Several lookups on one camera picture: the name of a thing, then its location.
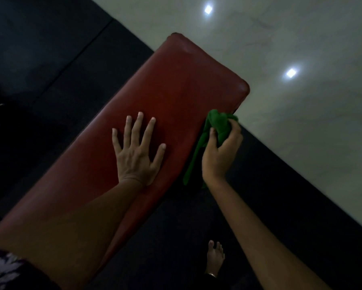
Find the red leather bench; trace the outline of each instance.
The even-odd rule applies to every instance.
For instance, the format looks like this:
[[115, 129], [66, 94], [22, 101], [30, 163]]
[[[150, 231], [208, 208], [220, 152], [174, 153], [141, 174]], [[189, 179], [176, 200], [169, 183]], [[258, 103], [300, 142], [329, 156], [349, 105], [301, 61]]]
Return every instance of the red leather bench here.
[[211, 109], [234, 112], [248, 84], [183, 35], [174, 33], [79, 134], [45, 175], [0, 222], [0, 234], [34, 219], [76, 209], [118, 183], [112, 128], [122, 136], [126, 116], [156, 117], [151, 156], [166, 154], [153, 184], [127, 211], [104, 256], [106, 262], [156, 207], [185, 165]]

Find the toe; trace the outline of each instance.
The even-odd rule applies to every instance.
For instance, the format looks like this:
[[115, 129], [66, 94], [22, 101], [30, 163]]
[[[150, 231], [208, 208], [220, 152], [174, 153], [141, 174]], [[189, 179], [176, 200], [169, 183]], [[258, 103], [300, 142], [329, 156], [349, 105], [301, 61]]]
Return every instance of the toe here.
[[209, 251], [213, 250], [214, 245], [215, 245], [215, 242], [213, 240], [210, 240], [209, 243], [207, 244], [208, 250]]

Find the hand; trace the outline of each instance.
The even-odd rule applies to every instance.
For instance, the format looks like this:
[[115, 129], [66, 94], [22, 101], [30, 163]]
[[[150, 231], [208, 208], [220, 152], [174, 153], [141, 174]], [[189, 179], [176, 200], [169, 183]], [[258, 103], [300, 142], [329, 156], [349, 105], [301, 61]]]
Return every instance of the hand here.
[[217, 148], [216, 131], [214, 128], [210, 129], [202, 164], [203, 179], [208, 187], [215, 181], [225, 181], [225, 173], [235, 159], [237, 150], [243, 141], [239, 124], [232, 119], [229, 119], [229, 122], [232, 125], [232, 131], [219, 148]]
[[118, 167], [119, 182], [125, 179], [134, 179], [142, 185], [150, 185], [161, 167], [164, 158], [166, 145], [160, 144], [154, 161], [149, 159], [149, 145], [153, 133], [155, 118], [153, 117], [146, 127], [139, 144], [140, 130], [143, 120], [143, 113], [138, 113], [134, 127], [131, 130], [131, 116], [127, 116], [124, 127], [123, 149], [120, 147], [117, 130], [112, 129], [112, 144], [114, 145], [116, 164]]

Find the foot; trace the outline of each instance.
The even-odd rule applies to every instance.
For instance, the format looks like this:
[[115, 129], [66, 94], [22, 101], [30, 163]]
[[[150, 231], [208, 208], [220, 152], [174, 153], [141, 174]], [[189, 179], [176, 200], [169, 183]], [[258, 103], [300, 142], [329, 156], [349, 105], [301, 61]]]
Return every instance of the foot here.
[[220, 242], [217, 242], [216, 248], [213, 248], [215, 243], [213, 240], [210, 240], [208, 243], [208, 250], [207, 250], [207, 263], [206, 263], [206, 273], [213, 274], [217, 277], [218, 271], [223, 264], [225, 259], [225, 254], [222, 245]]

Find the green cloth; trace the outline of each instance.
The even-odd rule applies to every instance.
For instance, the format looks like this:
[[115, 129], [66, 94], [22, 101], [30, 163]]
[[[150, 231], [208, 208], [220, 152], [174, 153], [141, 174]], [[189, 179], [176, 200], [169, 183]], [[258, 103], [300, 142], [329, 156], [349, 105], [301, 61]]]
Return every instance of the green cloth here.
[[227, 114], [227, 113], [219, 113], [217, 110], [211, 110], [206, 117], [205, 120], [205, 126], [203, 129], [203, 133], [201, 134], [200, 139], [197, 142], [197, 147], [194, 150], [193, 158], [190, 161], [189, 167], [185, 172], [184, 175], [184, 185], [187, 185], [190, 179], [190, 176], [193, 171], [194, 163], [196, 162], [197, 155], [199, 150], [202, 147], [206, 147], [207, 142], [209, 140], [209, 132], [210, 128], [214, 127], [217, 132], [217, 146], [221, 146], [229, 136], [229, 133], [232, 130], [232, 126], [228, 119], [233, 119], [238, 121], [239, 119], [233, 115], [233, 114]]

